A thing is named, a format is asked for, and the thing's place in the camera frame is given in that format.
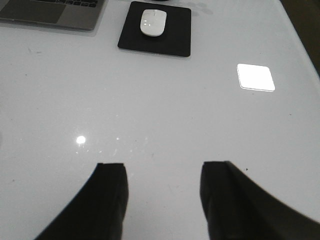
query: glossy desk surface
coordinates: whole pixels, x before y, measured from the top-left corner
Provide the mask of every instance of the glossy desk surface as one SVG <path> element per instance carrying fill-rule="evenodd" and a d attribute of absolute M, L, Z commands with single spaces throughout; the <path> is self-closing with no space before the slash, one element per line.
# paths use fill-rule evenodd
<path fill-rule="evenodd" d="M 208 240 L 204 161 L 320 221 L 320 79 L 281 3 L 157 3 L 192 10 L 190 57 L 118 49 L 128 0 L 92 33 L 0 24 L 1 240 L 36 237 L 100 162 L 127 169 L 123 240 Z M 242 89 L 238 64 L 275 91 Z"/>

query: mouse pad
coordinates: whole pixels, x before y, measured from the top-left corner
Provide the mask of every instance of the mouse pad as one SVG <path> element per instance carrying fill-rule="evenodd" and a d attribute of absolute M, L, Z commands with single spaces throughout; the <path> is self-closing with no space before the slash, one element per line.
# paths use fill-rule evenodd
<path fill-rule="evenodd" d="M 166 12 L 165 27 L 160 36 L 146 36 L 141 32 L 141 16 L 146 9 Z M 191 54 L 191 10 L 184 7 L 133 1 L 123 25 L 118 47 L 189 57 Z"/>

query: silver laptop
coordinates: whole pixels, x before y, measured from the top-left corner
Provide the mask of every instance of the silver laptop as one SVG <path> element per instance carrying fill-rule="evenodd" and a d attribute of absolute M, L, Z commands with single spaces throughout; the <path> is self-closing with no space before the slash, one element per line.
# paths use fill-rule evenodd
<path fill-rule="evenodd" d="M 93 30 L 105 0 L 0 0 L 0 20 Z"/>

